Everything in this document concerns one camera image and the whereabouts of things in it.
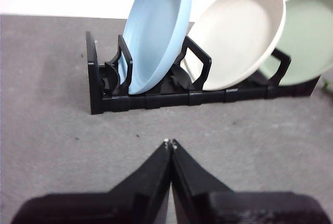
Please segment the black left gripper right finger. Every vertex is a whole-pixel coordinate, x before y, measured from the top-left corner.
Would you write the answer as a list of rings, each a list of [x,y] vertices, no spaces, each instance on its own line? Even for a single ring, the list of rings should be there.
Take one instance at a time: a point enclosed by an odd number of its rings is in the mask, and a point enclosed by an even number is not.
[[[331,223],[319,201],[283,191],[236,192],[205,170],[177,140],[171,181],[178,223]]]

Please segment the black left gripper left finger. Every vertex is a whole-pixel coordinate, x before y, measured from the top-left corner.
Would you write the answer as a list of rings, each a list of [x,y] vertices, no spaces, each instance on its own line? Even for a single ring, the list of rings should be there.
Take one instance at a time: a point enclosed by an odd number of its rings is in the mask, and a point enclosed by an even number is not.
[[[168,139],[107,192],[53,193],[32,198],[13,223],[154,223],[168,202],[172,147]]]

